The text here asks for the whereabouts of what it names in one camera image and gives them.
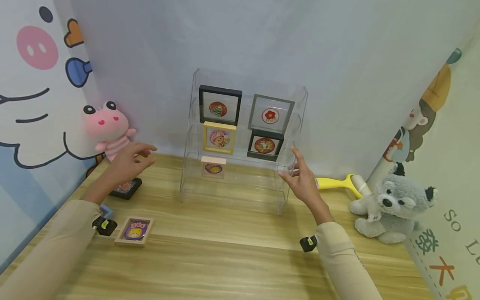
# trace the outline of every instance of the acrylic shelf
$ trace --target acrylic shelf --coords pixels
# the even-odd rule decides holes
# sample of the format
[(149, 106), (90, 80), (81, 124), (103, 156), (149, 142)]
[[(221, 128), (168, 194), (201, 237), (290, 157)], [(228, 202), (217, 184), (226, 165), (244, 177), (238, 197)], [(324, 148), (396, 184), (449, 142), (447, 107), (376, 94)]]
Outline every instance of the acrylic shelf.
[[(235, 148), (232, 155), (203, 150), (198, 88), (201, 84), (242, 91)], [(295, 102), (276, 161), (247, 157), (252, 131), (248, 129), (254, 94)], [(290, 147), (298, 143), (308, 93), (303, 86), (280, 84), (236, 74), (199, 69), (193, 76), (187, 138), (180, 183), (181, 200), (233, 205), (281, 215), (289, 187), (278, 176), (294, 162)], [(227, 160), (224, 178), (202, 175), (202, 156)]]

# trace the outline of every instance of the pink pig nose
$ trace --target pink pig nose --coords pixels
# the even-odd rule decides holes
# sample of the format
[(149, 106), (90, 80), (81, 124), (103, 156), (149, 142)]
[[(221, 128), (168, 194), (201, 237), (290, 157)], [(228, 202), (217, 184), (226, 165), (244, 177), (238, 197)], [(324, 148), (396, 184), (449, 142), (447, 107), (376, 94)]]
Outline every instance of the pink pig nose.
[(48, 70), (59, 59), (57, 45), (53, 38), (36, 26), (25, 26), (17, 33), (17, 49), (26, 63), (35, 69)]

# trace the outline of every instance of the pink frog plush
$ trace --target pink frog plush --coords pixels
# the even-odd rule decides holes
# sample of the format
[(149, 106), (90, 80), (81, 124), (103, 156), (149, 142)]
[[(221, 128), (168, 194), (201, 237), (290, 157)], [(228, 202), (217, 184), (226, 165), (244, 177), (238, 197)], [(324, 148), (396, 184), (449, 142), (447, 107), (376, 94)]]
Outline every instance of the pink frog plush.
[(95, 110), (91, 105), (86, 105), (84, 113), (87, 133), (100, 140), (95, 146), (95, 150), (105, 151), (105, 155), (110, 161), (113, 161), (120, 149), (130, 143), (128, 137), (137, 132), (136, 129), (128, 128), (127, 117), (117, 109), (112, 101), (105, 103), (99, 110)]

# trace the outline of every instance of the striped plush shirt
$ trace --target striped plush shirt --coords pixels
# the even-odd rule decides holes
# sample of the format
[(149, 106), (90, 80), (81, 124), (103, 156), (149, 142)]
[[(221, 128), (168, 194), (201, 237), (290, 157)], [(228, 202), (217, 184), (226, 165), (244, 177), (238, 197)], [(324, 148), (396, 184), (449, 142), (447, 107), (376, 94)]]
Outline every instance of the striped plush shirt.
[(118, 151), (120, 151), (120, 149), (122, 149), (129, 143), (130, 143), (130, 140), (125, 134), (123, 134), (121, 137), (119, 137), (116, 140), (108, 141), (107, 147), (105, 148), (105, 155), (110, 161), (113, 161)]

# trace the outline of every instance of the husky plush toy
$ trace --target husky plush toy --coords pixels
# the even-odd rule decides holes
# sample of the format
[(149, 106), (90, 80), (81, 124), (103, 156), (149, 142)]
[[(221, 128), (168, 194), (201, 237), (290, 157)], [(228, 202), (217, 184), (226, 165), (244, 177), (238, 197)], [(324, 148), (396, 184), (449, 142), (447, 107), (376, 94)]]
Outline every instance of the husky plush toy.
[(436, 188), (425, 189), (405, 177), (403, 165), (397, 163), (371, 195), (350, 204), (352, 213), (369, 217), (358, 218), (355, 229), (385, 244), (403, 242), (413, 230), (420, 228), (413, 218), (435, 204), (437, 193)]

